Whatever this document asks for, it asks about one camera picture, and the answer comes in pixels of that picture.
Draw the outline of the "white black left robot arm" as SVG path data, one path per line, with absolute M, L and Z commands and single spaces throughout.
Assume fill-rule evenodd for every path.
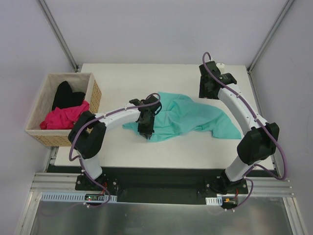
M 98 157 L 105 133 L 115 127 L 136 122 L 139 135 L 149 140 L 154 133 L 155 116 L 162 108 L 160 100 L 160 94 L 152 93 L 142 100 L 132 99 L 120 109 L 102 114 L 85 111 L 80 115 L 68 135 L 71 143 L 68 159 L 70 162 L 79 160 L 88 187 L 107 191 Z

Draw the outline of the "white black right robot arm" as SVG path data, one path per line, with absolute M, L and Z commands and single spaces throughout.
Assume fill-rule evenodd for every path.
M 244 135 L 237 146 L 235 160 L 210 184 L 212 191 L 227 194 L 237 188 L 254 164 L 275 153 L 279 127 L 257 114 L 243 96 L 232 74 L 222 74 L 214 61 L 200 65 L 199 69 L 199 97 L 223 102 Z

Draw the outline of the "teal t shirt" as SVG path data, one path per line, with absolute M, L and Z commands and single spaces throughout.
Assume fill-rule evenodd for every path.
M 183 94 L 159 92 L 162 109 L 154 121 L 149 142 L 166 141 L 191 131 L 211 132 L 217 139 L 240 140 L 240 131 L 221 109 L 194 102 Z

